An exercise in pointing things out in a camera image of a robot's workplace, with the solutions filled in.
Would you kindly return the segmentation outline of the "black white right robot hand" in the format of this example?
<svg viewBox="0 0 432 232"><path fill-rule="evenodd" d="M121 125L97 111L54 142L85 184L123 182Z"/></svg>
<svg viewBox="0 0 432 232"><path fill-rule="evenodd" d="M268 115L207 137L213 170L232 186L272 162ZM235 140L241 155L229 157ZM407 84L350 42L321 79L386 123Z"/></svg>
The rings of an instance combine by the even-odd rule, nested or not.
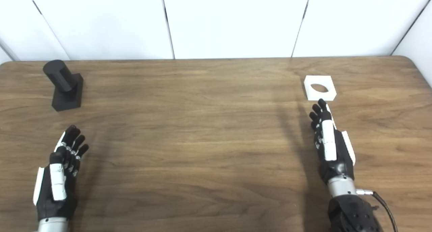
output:
<svg viewBox="0 0 432 232"><path fill-rule="evenodd" d="M319 99L312 106L309 118L314 132L321 180L325 184L339 176L354 180L355 155L350 140L347 132L337 129L327 102Z"/></svg>

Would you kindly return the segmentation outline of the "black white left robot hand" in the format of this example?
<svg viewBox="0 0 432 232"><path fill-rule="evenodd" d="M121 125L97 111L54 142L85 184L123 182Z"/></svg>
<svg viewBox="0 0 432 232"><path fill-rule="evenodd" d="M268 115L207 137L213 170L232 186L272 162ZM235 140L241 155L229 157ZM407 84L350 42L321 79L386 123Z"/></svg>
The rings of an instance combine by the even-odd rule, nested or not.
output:
<svg viewBox="0 0 432 232"><path fill-rule="evenodd" d="M53 217L73 218L77 208L77 175L83 155L88 151L85 135L69 126L49 156L48 165L37 171L33 203L38 221Z"/></svg>

